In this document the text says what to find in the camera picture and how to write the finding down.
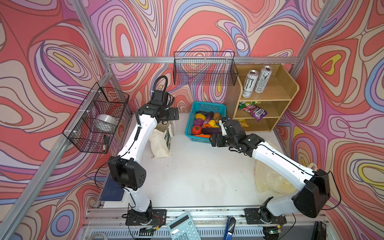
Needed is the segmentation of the dark purple toy eggplant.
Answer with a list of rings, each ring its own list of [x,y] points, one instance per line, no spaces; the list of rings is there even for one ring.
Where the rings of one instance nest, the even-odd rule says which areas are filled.
[[[221,128],[203,128],[202,134],[203,135],[212,135],[212,134],[221,134],[222,130]]]

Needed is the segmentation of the orange toy carrot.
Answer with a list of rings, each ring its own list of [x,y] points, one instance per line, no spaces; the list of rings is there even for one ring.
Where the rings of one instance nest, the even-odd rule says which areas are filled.
[[[194,135],[194,137],[209,139],[211,137],[211,135],[200,134],[200,135]]]

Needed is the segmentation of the beige canvas tote bag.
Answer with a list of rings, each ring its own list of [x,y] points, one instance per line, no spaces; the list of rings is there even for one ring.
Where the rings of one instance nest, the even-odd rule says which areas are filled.
[[[170,121],[166,124],[158,124],[152,131],[149,141],[152,151],[152,159],[167,158],[173,155],[172,138],[175,133],[175,124]]]

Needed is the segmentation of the teal plastic basket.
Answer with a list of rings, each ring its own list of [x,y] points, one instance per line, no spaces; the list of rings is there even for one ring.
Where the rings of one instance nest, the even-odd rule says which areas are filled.
[[[187,121],[185,135],[193,142],[210,144],[210,136],[220,130],[219,120],[227,116],[223,104],[194,102]]]

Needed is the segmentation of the green snack packet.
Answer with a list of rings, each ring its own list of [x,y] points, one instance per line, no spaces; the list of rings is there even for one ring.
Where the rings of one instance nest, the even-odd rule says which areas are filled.
[[[261,102],[260,101],[247,101],[247,102],[239,102],[239,105],[238,105],[238,109],[244,109],[245,107],[247,106],[251,106],[251,105],[257,105],[257,104],[260,104]]]

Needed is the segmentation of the yellowish plastic grocery bag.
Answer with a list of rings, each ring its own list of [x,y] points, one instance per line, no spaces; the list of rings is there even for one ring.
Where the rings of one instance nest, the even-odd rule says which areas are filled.
[[[254,179],[259,193],[271,191],[276,194],[289,195],[297,190],[281,174],[259,160],[256,161]]]

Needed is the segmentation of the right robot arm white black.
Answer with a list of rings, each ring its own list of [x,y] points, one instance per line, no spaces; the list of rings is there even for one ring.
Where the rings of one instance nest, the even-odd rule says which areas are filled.
[[[259,208],[259,218],[270,223],[274,217],[301,213],[316,218],[330,199],[330,178],[324,170],[307,168],[277,151],[256,134],[246,134],[237,120],[219,121],[221,130],[210,136],[213,147],[227,147],[266,164],[288,180],[295,192],[278,198],[270,197]]]

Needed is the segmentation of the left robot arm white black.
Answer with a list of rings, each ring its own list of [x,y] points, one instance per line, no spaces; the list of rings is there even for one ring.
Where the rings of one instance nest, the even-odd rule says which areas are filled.
[[[153,214],[151,200],[140,190],[147,174],[140,164],[144,148],[158,124],[179,119],[178,108],[172,107],[175,98],[167,92],[167,86],[166,76],[156,78],[150,100],[135,113],[137,124],[127,143],[116,157],[107,161],[112,179],[130,194],[134,202],[127,218],[141,225],[158,219]]]

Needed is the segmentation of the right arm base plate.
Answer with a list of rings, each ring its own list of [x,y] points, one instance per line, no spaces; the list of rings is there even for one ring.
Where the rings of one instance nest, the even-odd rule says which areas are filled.
[[[243,218],[249,225],[284,225],[287,223],[285,216],[274,216],[266,208],[246,208]]]

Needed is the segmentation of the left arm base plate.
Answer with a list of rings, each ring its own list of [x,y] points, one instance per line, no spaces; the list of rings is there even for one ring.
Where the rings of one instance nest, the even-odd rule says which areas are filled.
[[[161,227],[166,224],[166,209],[149,209],[145,213],[129,210],[126,216],[126,226]]]

